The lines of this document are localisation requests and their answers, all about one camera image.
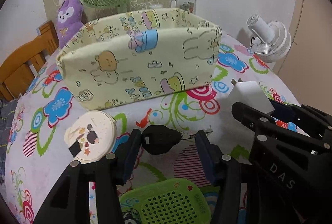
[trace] round container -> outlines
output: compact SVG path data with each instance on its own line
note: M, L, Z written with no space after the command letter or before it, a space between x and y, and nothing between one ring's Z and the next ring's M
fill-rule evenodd
M117 138L115 120L101 111L89 111L67 129L64 141L68 147L77 140L81 151L74 160L82 164L98 161L114 146Z

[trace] black key fob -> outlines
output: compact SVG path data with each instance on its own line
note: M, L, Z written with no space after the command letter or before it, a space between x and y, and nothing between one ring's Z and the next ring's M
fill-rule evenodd
M164 125L150 125L141 136L142 147L151 155L167 153L181 141L182 134Z

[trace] white fan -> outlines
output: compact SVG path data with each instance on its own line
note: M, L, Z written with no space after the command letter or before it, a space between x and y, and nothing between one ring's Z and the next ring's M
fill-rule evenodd
M247 26L256 36L252 51L264 62L276 62L288 53L292 39L285 25L279 21L265 22L257 14L247 20Z

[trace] green plastic basket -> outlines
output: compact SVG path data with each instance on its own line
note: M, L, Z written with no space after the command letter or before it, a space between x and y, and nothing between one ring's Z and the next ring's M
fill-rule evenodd
M191 181L175 178L131 190L120 197L126 224L210 223L209 206Z

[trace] bear cartoon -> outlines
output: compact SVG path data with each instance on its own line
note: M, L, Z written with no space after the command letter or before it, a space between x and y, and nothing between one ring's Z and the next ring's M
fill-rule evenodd
M99 67L96 70L92 70L90 73L96 82L105 82L106 84L113 85L117 83L119 73L116 72L117 64L119 61L126 61L127 58L116 60L114 54L111 51L103 51L99 55L95 56L95 60L98 62Z

